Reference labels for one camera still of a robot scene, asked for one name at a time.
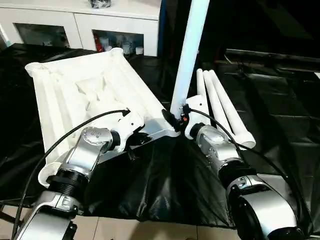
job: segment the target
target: glass cabinet door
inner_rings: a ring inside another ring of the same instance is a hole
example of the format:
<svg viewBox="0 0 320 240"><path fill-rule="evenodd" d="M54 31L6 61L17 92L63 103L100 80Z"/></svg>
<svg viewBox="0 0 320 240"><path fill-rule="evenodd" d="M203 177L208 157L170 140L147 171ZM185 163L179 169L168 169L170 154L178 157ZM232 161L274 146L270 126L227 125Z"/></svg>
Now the glass cabinet door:
<svg viewBox="0 0 320 240"><path fill-rule="evenodd" d="M99 52L114 47L124 55L157 56L159 21L75 13L82 46Z"/></svg>
<svg viewBox="0 0 320 240"><path fill-rule="evenodd" d="M0 8L0 24L10 44L82 48L70 12Z"/></svg>

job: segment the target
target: white cylindrical rod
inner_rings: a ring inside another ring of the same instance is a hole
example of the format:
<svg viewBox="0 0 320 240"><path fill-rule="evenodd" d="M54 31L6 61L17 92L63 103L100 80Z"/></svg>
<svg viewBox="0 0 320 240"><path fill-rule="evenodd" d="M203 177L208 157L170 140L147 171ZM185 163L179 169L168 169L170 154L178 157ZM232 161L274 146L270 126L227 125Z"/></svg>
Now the white cylindrical rod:
<svg viewBox="0 0 320 240"><path fill-rule="evenodd" d="M248 148L253 148L256 145L254 137L242 122L235 106L232 104L215 71L210 70L209 73L223 110L235 135L235 141Z"/></svg>
<svg viewBox="0 0 320 240"><path fill-rule="evenodd" d="M186 103L209 2L210 0L192 0L191 2L170 108L170 112L176 119L181 118L181 107Z"/></svg>
<svg viewBox="0 0 320 240"><path fill-rule="evenodd" d="M225 115L224 109L220 103L218 94L216 92L215 86L212 82L210 73L208 71L203 71L203 78L206 86L206 90L208 92L212 112L214 115L214 119L217 120L224 128L232 134L227 117ZM219 126L216 128L222 132L224 132Z"/></svg>
<svg viewBox="0 0 320 240"><path fill-rule="evenodd" d="M203 108L205 109L204 112L206 114L209 114L204 73L200 68L196 71L196 92L198 95L201 95L203 97ZM210 125L210 119L206 117L204 124Z"/></svg>

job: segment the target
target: white cabinet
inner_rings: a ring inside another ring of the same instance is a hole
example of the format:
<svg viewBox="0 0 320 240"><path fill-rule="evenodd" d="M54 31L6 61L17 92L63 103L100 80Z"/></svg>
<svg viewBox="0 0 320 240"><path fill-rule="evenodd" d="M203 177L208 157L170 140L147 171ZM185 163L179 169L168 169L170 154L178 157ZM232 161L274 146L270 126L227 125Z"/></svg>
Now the white cabinet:
<svg viewBox="0 0 320 240"><path fill-rule="evenodd" d="M88 0L0 0L0 25L11 44L96 50L95 33L111 42L122 36L133 52L143 47L157 56L160 8L161 0L112 0L104 9ZM122 46L113 41L112 47Z"/></svg>
<svg viewBox="0 0 320 240"><path fill-rule="evenodd" d="M84 49L96 50L94 31L106 31L106 34L110 33L113 37L131 33L142 35L143 45L135 47L144 47L147 56L157 56L159 21L79 13L74 16Z"/></svg>
<svg viewBox="0 0 320 240"><path fill-rule="evenodd" d="M82 48L74 14L71 12L0 8L0 24L13 43L55 45L51 41L65 36L70 48Z"/></svg>

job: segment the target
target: table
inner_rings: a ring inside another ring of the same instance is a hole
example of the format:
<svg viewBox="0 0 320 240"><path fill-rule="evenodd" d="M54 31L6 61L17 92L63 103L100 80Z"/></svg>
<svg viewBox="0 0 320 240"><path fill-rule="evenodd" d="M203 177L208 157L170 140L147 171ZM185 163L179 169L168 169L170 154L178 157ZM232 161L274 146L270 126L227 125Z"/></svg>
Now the table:
<svg viewBox="0 0 320 240"><path fill-rule="evenodd" d="M17 204L25 179L43 154L33 83L24 66L92 53L14 44L0 54L0 106L6 113L0 203L16 198L6 203ZM169 108L176 71L170 62L147 56L128 60ZM218 64L215 71L254 135L256 150L295 179L310 210L313 232L320 232L320 80L312 72L231 64ZM193 79L190 96L196 94L195 86ZM250 152L244 156L296 209L290 189L276 172L258 156ZM42 190L34 179L26 204ZM184 137L163 137L135 149L130 157L123 154L99 164L85 193L85 204L87 216L234 228L225 190L197 146Z"/></svg>

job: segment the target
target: silver robotic arm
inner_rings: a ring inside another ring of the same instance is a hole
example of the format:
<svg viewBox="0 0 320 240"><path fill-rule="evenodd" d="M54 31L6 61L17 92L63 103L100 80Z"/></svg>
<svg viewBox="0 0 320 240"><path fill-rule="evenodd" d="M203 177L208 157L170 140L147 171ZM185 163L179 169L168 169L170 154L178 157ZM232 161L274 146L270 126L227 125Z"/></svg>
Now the silver robotic arm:
<svg viewBox="0 0 320 240"><path fill-rule="evenodd" d="M50 176L33 209L26 215L14 240L72 240L77 226L72 222L83 213L83 196L98 163L107 151L120 153L143 119L129 113L114 130L86 127L70 150L57 174Z"/></svg>
<svg viewBox="0 0 320 240"><path fill-rule="evenodd" d="M227 135L205 125L198 113L187 112L186 117L185 135L199 146L224 186L239 237L242 240L302 240L288 202L240 158Z"/></svg>

